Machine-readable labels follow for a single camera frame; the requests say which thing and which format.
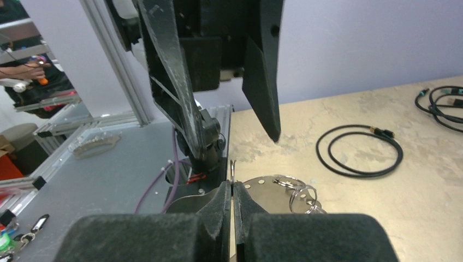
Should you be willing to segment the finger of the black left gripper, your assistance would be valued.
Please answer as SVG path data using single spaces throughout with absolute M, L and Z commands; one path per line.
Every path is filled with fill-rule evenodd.
M 174 3 L 137 1 L 136 6 L 154 104 L 183 135 L 191 155 L 204 160 L 205 132 L 177 32 Z
M 280 28 L 284 1 L 249 1 L 242 91 L 273 142 L 281 135 L 277 91 Z

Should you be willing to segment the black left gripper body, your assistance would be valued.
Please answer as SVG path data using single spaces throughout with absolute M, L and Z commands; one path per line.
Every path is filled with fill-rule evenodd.
M 221 72 L 244 75 L 249 1 L 173 1 L 193 92 L 219 86 Z

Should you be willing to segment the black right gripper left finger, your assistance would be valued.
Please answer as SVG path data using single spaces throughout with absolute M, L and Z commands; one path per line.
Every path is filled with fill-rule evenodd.
M 103 214 L 80 218 L 55 261 L 226 261 L 230 184 L 196 213 Z

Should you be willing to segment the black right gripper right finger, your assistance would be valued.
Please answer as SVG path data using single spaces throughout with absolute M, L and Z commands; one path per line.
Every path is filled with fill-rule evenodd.
M 359 213 L 270 214 L 233 186 L 237 261 L 397 261 L 379 222 Z

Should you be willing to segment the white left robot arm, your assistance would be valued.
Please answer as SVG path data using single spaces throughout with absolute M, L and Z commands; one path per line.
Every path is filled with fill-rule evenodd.
M 267 135 L 281 134 L 277 66 L 283 1 L 106 1 L 126 51 L 141 44 L 154 104 L 176 127 L 199 171 L 212 170 L 220 125 L 196 92 L 218 89 L 223 73 L 242 91 Z

